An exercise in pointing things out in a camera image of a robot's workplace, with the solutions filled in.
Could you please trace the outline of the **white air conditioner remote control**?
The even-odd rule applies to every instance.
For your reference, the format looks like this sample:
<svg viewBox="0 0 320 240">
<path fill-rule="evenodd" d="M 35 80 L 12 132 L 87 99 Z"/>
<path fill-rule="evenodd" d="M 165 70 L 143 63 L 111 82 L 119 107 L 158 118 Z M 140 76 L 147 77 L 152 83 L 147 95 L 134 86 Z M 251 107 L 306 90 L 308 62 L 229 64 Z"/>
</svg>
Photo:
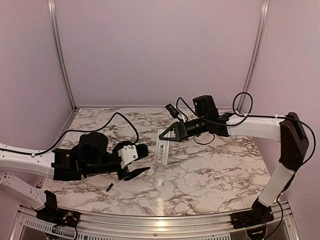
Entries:
<svg viewBox="0 0 320 240">
<path fill-rule="evenodd" d="M 156 166 L 166 166 L 168 164 L 170 141 L 159 139 L 159 136 L 164 131 L 164 129 L 159 129 L 157 131 L 156 148 L 153 162 L 153 164 Z"/>
</svg>

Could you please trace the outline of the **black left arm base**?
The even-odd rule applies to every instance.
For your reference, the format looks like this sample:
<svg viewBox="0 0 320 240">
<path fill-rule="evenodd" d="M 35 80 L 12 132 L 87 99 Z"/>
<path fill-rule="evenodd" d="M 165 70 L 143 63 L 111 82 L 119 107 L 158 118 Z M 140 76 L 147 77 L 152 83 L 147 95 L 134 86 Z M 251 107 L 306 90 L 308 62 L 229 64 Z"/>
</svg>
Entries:
<svg viewBox="0 0 320 240">
<path fill-rule="evenodd" d="M 36 217 L 40 220 L 56 224 L 57 226 L 67 226 L 76 228 L 80 219 L 78 211 L 58 207 L 57 197 L 54 193 L 45 190 L 44 208 L 35 210 Z"/>
</svg>

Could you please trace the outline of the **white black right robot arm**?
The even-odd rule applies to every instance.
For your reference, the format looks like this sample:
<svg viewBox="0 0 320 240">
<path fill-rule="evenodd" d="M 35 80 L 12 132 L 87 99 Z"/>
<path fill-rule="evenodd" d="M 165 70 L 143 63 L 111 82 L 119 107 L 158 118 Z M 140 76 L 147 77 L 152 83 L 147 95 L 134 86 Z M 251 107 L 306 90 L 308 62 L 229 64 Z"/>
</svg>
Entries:
<svg viewBox="0 0 320 240">
<path fill-rule="evenodd" d="M 220 137 L 246 136 L 280 143 L 279 164 L 264 190 L 255 200 L 247 219 L 258 224 L 267 216 L 267 208 L 288 189 L 298 170 L 308 161 L 307 124 L 295 112 L 286 115 L 251 115 L 236 111 L 219 114 L 211 95 L 193 99 L 195 119 L 180 119 L 159 135 L 162 141 L 183 142 L 190 137 L 210 133 Z"/>
</svg>

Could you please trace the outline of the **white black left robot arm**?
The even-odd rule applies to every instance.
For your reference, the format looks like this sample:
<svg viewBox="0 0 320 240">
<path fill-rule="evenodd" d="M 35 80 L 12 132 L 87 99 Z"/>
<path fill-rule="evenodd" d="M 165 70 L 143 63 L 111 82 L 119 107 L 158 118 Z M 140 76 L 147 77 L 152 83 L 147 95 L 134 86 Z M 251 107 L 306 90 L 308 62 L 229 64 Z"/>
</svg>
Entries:
<svg viewBox="0 0 320 240">
<path fill-rule="evenodd" d="M 82 178 L 115 173 L 119 180 L 129 181 L 148 167 L 129 170 L 128 166 L 146 158 L 146 144 L 130 141 L 118 143 L 112 152 L 107 151 L 108 138 L 100 132 L 83 134 L 71 149 L 56 148 L 49 152 L 27 152 L 2 146 L 0 151 L 1 171 L 23 172 L 43 176 L 55 181 L 80 181 Z"/>
</svg>

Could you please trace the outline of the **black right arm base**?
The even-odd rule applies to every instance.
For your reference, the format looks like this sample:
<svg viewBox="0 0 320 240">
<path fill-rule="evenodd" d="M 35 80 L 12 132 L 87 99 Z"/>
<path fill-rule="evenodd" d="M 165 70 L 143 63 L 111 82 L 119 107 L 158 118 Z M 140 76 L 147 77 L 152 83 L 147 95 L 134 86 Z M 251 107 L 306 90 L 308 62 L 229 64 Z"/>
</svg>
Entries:
<svg viewBox="0 0 320 240">
<path fill-rule="evenodd" d="M 270 206 L 265 206 L 257 198 L 250 210 L 235 212 L 230 215 L 234 229 L 252 227 L 273 221 L 274 215 Z"/>
</svg>

